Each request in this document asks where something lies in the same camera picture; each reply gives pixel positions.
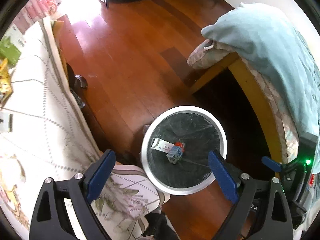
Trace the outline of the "small grey blue carton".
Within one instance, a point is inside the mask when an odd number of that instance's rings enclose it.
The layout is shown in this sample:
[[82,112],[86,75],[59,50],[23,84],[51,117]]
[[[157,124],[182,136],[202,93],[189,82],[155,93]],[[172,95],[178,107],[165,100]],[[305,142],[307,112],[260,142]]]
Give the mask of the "small grey blue carton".
[[173,146],[167,153],[167,159],[170,163],[176,164],[183,154],[182,148],[180,146]]

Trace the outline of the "light blue blanket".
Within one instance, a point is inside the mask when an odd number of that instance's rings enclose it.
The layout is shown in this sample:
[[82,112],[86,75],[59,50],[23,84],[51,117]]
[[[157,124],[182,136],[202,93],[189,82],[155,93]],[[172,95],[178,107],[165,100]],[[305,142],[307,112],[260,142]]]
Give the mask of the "light blue blanket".
[[274,85],[299,134],[319,135],[319,69],[304,37],[276,8],[241,3],[201,34],[229,46]]

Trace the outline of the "green tissue box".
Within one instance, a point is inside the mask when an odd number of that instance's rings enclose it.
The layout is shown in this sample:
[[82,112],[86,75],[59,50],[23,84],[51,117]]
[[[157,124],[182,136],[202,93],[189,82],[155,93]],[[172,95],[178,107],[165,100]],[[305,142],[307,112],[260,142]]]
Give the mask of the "green tissue box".
[[15,66],[25,44],[23,34],[15,24],[12,24],[1,39],[1,55],[7,58],[12,66]]

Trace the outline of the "wooden bed frame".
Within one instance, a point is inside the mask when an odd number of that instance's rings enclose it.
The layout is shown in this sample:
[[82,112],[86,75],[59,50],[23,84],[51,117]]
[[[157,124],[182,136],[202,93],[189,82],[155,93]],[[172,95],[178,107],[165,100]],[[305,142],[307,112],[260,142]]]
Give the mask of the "wooden bed frame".
[[233,52],[224,56],[208,68],[191,86],[191,92],[195,93],[226,69],[236,79],[253,108],[272,159],[287,164],[289,161],[285,129],[280,114],[276,113],[276,104],[271,100],[271,91],[260,85],[262,76],[260,74],[254,75],[237,53]]

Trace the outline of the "patterned mattress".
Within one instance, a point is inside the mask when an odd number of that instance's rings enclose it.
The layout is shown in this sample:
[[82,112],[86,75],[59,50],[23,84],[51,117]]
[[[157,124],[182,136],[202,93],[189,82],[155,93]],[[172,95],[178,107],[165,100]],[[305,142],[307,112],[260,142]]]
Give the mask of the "patterned mattress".
[[229,70],[255,112],[272,159],[289,163],[298,155],[298,134],[287,106],[274,85],[230,46],[206,39],[189,55],[187,64],[206,72],[192,85],[198,91]]

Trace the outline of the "yellow snack bag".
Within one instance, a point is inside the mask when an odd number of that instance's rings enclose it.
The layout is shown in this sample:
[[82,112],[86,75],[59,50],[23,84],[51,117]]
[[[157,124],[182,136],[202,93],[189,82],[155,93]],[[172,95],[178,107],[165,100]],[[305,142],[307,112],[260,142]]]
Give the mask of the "yellow snack bag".
[[4,58],[1,63],[1,83],[0,83],[0,93],[1,93],[1,107],[3,107],[8,100],[8,98],[13,93],[11,86],[11,76],[8,71],[8,59]]

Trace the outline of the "floral white tablecloth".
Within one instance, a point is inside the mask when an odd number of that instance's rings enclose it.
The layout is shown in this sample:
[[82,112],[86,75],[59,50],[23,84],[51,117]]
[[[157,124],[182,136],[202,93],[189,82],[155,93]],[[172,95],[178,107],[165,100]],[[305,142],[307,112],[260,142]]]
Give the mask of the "floral white tablecloth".
[[[101,151],[72,95],[49,18],[25,33],[26,44],[11,79],[13,93],[1,109],[1,210],[28,239],[44,180],[67,180],[97,161]],[[112,239],[137,239],[146,215],[170,196],[134,165],[116,164],[92,209]]]

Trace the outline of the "pink floral curtain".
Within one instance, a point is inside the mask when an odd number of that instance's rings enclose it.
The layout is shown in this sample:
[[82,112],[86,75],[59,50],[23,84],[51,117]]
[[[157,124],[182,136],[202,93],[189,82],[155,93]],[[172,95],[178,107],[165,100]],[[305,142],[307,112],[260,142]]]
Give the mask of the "pink floral curtain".
[[57,9],[56,0],[29,0],[17,14],[13,24],[24,34],[35,22],[46,16],[53,17]]

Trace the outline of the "white toothpaste box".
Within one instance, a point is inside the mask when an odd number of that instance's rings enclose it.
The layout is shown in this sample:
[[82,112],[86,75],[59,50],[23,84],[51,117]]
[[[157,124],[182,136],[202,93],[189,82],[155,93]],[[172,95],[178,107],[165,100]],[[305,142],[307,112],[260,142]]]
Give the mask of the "white toothpaste box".
[[175,145],[160,138],[153,139],[151,149],[168,153]]

